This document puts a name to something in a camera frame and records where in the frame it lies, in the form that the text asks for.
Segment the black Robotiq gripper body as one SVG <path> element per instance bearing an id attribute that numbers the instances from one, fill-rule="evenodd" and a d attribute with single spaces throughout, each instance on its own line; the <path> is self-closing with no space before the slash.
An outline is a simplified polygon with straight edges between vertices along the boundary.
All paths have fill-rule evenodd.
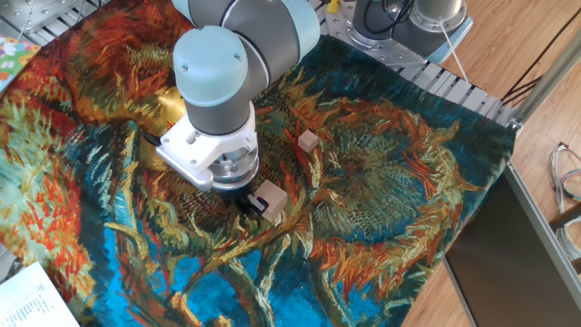
<path id="1" fill-rule="evenodd" d="M 248 196 L 250 194 L 252 194 L 252 189 L 251 189 L 252 183 L 246 183 L 245 185 L 239 185 L 237 188 L 234 187 L 233 184 L 231 184 L 231 189 L 224 189 L 224 190 L 219 190 L 218 194 L 220 195 L 221 198 L 223 198 L 225 201 L 242 201 L 242 202 L 247 202 L 248 201 Z"/>

